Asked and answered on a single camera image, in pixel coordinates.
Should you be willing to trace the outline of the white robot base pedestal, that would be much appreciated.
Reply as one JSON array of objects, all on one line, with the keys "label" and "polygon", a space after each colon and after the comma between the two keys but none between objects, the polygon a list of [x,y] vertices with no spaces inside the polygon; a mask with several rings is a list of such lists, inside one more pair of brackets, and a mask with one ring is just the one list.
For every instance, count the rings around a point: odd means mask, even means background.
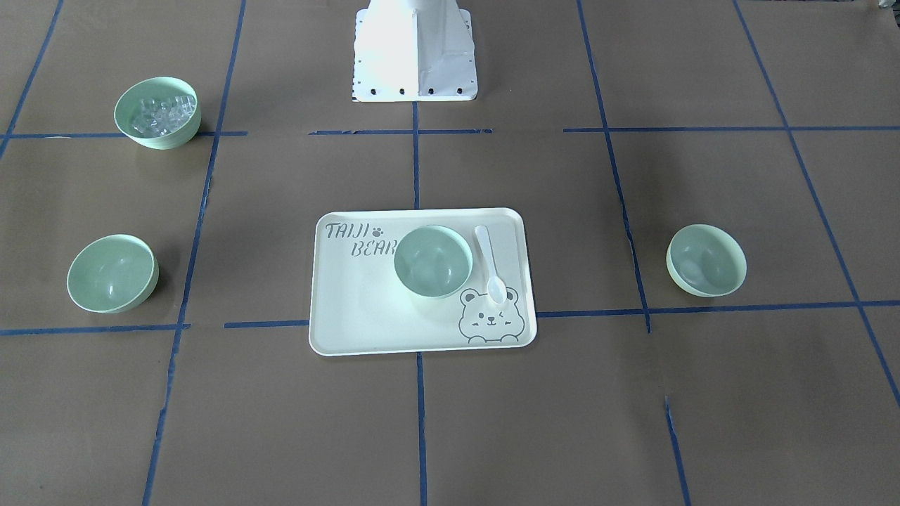
[{"label": "white robot base pedestal", "polygon": [[472,16],[456,1],[371,1],[356,12],[354,102],[456,102],[478,93]]}]

